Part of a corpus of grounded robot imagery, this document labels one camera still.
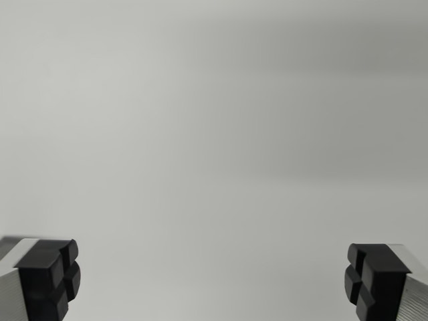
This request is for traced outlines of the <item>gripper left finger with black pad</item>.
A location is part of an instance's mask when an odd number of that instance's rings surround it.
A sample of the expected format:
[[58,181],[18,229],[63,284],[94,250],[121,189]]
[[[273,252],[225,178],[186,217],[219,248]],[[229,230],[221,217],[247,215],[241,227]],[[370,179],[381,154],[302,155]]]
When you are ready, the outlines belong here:
[[78,294],[74,239],[1,238],[1,319],[63,320]]

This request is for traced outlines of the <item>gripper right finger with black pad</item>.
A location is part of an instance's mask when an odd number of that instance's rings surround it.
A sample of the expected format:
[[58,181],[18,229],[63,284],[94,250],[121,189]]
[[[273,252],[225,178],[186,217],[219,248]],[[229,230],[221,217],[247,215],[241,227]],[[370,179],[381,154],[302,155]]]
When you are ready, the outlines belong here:
[[363,321],[427,321],[427,267],[401,244],[349,245],[344,289]]

